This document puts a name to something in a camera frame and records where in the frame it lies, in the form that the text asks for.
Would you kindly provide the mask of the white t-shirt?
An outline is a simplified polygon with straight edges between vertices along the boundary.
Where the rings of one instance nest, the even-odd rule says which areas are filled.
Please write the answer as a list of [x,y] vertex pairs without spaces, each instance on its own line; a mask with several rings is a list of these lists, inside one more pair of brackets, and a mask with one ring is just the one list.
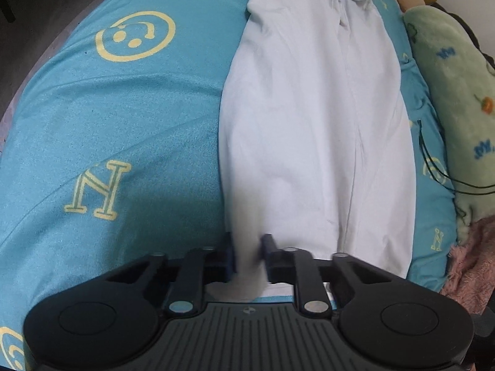
[[222,301],[285,296],[260,243],[406,276],[415,158],[401,71],[375,0],[249,0],[222,92],[219,159],[237,272]]

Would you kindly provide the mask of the teal patterned bed sheet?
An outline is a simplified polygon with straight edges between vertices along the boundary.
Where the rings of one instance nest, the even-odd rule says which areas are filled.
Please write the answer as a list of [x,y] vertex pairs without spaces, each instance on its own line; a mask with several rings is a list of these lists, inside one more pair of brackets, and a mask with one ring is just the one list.
[[[1,364],[45,297],[143,255],[221,243],[222,92],[249,0],[105,0],[26,85],[1,157]],[[406,276],[438,291],[456,240],[445,148],[397,0],[375,0],[415,158]]]

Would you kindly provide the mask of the pink fuzzy blanket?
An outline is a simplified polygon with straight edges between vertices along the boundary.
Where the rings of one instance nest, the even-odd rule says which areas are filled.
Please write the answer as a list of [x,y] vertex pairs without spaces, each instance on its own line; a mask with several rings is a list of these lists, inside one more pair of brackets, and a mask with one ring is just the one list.
[[474,223],[467,243],[450,249],[450,266],[441,295],[471,314],[482,314],[494,289],[494,217]]

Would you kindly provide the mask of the green plush blanket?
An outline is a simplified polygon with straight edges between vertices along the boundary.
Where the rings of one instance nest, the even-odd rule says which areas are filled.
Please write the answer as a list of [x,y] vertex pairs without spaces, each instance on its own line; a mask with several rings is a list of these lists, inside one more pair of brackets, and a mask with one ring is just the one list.
[[427,5],[403,21],[443,129],[457,235],[494,214],[494,68],[460,22]]

